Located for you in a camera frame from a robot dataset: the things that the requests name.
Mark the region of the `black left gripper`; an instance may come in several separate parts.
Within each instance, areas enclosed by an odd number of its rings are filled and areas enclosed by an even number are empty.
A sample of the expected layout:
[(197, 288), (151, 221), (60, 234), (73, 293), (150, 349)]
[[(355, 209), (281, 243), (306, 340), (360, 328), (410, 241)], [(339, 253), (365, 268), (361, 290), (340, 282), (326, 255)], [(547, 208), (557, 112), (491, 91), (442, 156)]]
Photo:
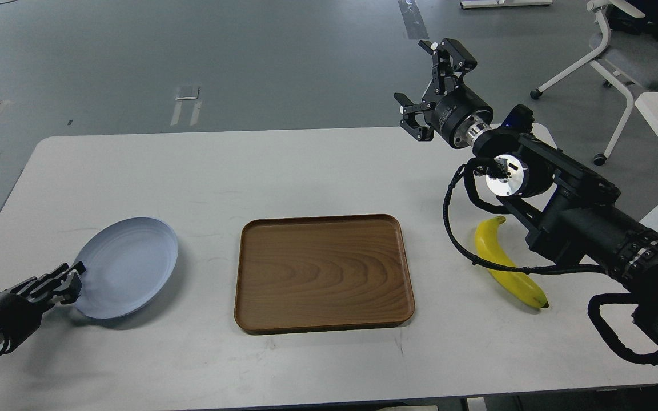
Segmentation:
[(0, 343), (23, 343), (39, 328), (45, 312), (57, 304), (76, 302), (84, 273), (82, 261), (63, 263), (49, 273), (16, 284), (10, 292), (0, 292)]

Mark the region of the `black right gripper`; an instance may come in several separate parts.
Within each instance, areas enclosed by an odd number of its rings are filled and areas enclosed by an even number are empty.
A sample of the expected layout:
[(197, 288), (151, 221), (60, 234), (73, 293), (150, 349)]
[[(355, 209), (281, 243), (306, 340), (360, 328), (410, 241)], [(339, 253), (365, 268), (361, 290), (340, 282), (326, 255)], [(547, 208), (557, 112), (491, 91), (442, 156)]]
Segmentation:
[[(467, 119), (477, 117), (490, 124), (494, 117), (492, 107), (475, 92), (456, 90), (464, 85), (464, 76), (477, 67), (478, 60), (459, 40), (444, 38), (436, 43), (421, 39), (418, 45), (432, 57), (432, 76), (418, 104), (403, 93), (394, 93), (402, 115), (400, 128), (419, 142), (431, 141), (437, 132), (452, 148), (465, 148)], [(421, 125), (417, 116), (426, 112), (427, 125)]]

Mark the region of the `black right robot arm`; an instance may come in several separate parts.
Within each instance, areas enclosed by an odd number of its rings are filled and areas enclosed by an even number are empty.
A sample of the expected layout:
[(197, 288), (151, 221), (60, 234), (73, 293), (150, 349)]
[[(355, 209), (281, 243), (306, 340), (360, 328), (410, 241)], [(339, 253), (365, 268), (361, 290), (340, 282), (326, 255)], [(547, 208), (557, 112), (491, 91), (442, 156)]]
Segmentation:
[[(477, 60), (458, 40), (421, 39), (432, 77), (420, 102), (402, 93), (400, 127), (415, 140), (438, 134), (452, 148), (470, 148), (447, 187), (442, 220), (454, 247), (472, 264), (524, 274), (602, 273), (624, 293), (593, 296), (588, 317), (607, 346), (633, 364), (658, 365), (658, 232), (616, 208), (620, 190), (562, 150), (533, 135), (533, 112), (518, 104), (498, 127), (493, 109), (464, 82)], [(465, 249), (450, 227), (458, 182), (471, 203), (510, 214), (527, 229), (531, 251), (549, 266), (509, 267)]]

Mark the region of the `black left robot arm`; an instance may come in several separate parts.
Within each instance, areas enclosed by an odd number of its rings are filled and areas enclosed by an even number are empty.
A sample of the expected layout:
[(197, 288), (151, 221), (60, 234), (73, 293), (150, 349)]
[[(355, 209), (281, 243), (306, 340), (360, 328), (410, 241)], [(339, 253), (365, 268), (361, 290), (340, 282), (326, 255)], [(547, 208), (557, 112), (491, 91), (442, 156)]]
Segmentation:
[(63, 263), (40, 277), (31, 277), (0, 292), (0, 357), (18, 348), (57, 304), (76, 302), (86, 267), (82, 261)]

